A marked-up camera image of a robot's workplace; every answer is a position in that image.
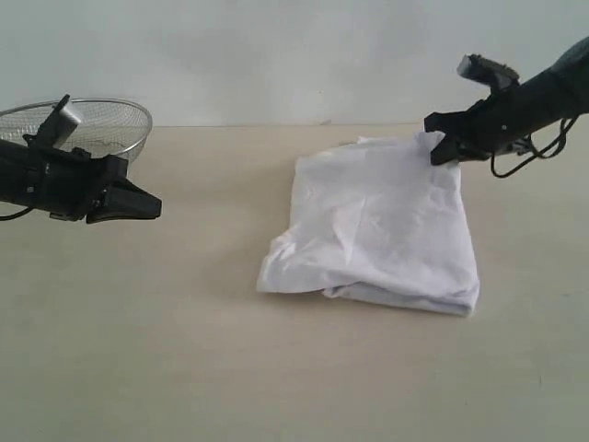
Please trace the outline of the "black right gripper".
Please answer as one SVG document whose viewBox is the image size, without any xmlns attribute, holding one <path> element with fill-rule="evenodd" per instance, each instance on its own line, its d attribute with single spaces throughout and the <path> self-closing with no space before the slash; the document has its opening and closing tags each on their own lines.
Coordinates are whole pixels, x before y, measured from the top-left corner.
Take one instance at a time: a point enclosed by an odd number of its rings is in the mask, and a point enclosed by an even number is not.
<svg viewBox="0 0 589 442">
<path fill-rule="evenodd" d="M 466 110 L 429 114 L 423 121 L 426 133 L 456 136 L 444 137 L 432 150 L 431 165 L 486 161 L 519 140 L 513 129 L 514 104 L 514 99 L 485 99 Z"/>
</svg>

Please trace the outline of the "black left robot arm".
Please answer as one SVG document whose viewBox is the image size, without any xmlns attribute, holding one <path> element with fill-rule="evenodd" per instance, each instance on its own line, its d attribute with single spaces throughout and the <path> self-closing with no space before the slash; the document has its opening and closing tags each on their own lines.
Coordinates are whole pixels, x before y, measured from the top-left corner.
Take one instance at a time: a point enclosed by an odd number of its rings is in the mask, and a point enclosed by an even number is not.
<svg viewBox="0 0 589 442">
<path fill-rule="evenodd" d="M 1 219 L 13 220 L 33 210 L 88 224 L 159 218 L 162 201 L 128 180 L 127 168 L 124 158 L 93 158 L 77 147 L 67 152 L 2 141 L 1 201 L 23 210 Z"/>
</svg>

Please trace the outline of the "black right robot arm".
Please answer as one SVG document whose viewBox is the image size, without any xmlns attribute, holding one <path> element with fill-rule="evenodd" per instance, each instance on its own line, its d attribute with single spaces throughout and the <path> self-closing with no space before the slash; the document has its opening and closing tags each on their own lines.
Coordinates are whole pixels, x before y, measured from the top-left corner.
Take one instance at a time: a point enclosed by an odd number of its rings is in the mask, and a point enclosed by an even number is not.
<svg viewBox="0 0 589 442">
<path fill-rule="evenodd" d="M 467 110 L 434 112 L 424 131 L 440 132 L 442 141 L 430 154 L 431 164 L 495 160 L 498 156 L 529 155 L 549 159 L 559 154 L 567 132 L 588 112 L 588 40 L 575 43 L 552 66 L 524 83 L 506 64 L 479 54 L 463 57 L 457 73 L 490 88 L 486 99 Z"/>
</svg>

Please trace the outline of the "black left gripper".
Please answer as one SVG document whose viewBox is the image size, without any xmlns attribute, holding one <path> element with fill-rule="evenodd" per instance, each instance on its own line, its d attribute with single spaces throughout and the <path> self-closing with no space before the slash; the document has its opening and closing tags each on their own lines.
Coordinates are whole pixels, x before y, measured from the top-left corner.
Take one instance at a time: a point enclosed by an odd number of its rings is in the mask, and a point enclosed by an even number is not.
<svg viewBox="0 0 589 442">
<path fill-rule="evenodd" d="M 122 157 L 93 158 L 80 148 L 29 148 L 27 211 L 88 225 L 159 218 L 162 201 L 126 179 L 128 166 Z"/>
</svg>

